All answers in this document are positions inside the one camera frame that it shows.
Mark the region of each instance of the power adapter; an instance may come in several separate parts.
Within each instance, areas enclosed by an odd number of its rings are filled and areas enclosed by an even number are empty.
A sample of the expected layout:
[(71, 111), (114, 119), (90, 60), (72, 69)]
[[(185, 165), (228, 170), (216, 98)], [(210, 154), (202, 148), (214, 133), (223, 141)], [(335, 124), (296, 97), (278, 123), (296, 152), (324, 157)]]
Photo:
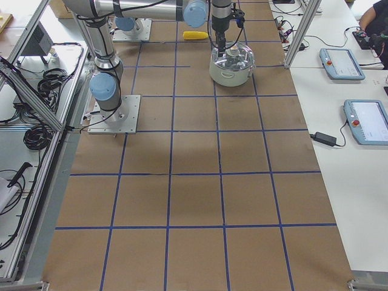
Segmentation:
[(324, 133), (321, 133), (321, 132), (316, 132), (314, 135), (310, 134), (310, 137), (314, 141), (320, 142), (322, 144), (326, 144), (326, 145), (331, 146), (331, 147), (337, 145), (336, 144), (337, 138), (335, 138), (334, 136), (331, 136), (331, 135), (325, 135)]
[(299, 51), (302, 51), (306, 48), (306, 46), (304, 45), (304, 43), (302, 42), (300, 47), (299, 47)]

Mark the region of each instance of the white table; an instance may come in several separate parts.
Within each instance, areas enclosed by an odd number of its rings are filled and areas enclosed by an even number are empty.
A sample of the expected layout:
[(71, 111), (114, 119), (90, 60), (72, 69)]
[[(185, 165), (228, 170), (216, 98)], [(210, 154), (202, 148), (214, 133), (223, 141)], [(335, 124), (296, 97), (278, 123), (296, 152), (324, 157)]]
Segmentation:
[[(277, 4), (280, 9), (288, 12), (299, 7), (299, 0), (295, 0), (294, 4)], [(276, 7), (271, 3), (273, 11), (277, 11)], [(323, 10), (322, 15), (316, 15), (306, 33), (306, 35), (314, 35), (323, 39), (327, 44), (330, 45), (343, 45), (345, 43), (344, 31), (348, 27), (358, 26), (354, 15), (348, 8), (347, 4), (343, 0), (322, 0), (321, 7)], [(295, 13), (303, 13), (303, 9), (299, 9)], [(284, 19), (288, 20), (294, 29), (297, 30), (302, 16), (285, 15), (273, 12), (273, 16), (283, 16)], [(380, 59), (374, 58), (371, 50), (361, 50), (357, 44), (355, 38), (352, 35), (352, 31), (356, 28), (351, 28), (346, 32), (348, 41), (344, 46), (345, 49), (351, 49), (355, 55), (359, 64), (371, 64), (380, 62)], [(298, 52), (295, 59), (292, 62), (292, 67), (295, 68), (321, 68), (322, 63), (319, 58), (319, 50), (323, 47), (328, 48), (319, 39), (306, 37), (305, 38), (310, 47), (305, 51)], [(363, 67), (363, 69), (382, 69), (383, 65), (371, 65)]]
[[(336, 136), (342, 144), (346, 99), (378, 99), (388, 111), (387, 71), (364, 71), (366, 79), (356, 84), (335, 83), (324, 69), (291, 72), (310, 133)], [(313, 145), (350, 268), (388, 272), (388, 146), (359, 145), (349, 126), (343, 132), (344, 148)]]

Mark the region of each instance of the wire bundle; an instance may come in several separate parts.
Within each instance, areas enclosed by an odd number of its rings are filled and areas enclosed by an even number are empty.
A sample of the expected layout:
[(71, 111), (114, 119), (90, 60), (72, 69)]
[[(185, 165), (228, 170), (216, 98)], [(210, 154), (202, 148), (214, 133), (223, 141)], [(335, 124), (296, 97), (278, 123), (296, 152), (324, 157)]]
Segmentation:
[(45, 124), (37, 124), (25, 132), (23, 142), (30, 150), (42, 150), (53, 138), (53, 133)]
[(67, 77), (66, 70), (51, 69), (43, 73), (43, 79), (38, 83), (38, 92), (42, 101), (54, 113), (58, 111), (62, 85)]

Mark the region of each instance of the electronic device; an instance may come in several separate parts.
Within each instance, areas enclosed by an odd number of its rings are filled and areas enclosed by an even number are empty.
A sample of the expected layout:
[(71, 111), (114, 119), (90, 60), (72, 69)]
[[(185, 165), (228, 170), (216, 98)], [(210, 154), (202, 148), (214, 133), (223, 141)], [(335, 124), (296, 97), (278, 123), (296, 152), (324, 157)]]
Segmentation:
[(28, 40), (22, 56), (47, 56), (53, 44), (49, 34), (39, 22)]
[[(306, 9), (308, 4), (310, 3), (310, 0), (300, 0), (300, 1), (303, 9)], [(323, 13), (322, 7), (318, 6), (318, 9), (316, 10), (315, 15), (322, 15), (322, 13)]]
[(321, 48), (319, 56), (330, 79), (363, 80), (365, 75), (351, 50)]
[(362, 50), (370, 50), (369, 36), (367, 36), (366, 34), (365, 36), (361, 36), (359, 32), (352, 32), (352, 34)]
[(345, 100), (344, 111), (356, 141), (388, 145), (388, 116), (379, 100)]

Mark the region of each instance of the person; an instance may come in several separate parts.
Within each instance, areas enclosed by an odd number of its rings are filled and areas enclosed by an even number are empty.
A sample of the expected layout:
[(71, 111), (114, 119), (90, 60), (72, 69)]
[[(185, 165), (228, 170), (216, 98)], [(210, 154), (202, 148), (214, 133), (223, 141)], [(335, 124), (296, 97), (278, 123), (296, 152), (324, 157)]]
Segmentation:
[[(380, 0), (368, 9), (359, 21), (360, 36), (380, 35), (388, 28), (388, 0)], [(384, 69), (388, 69), (388, 39), (374, 47), (380, 56)]]

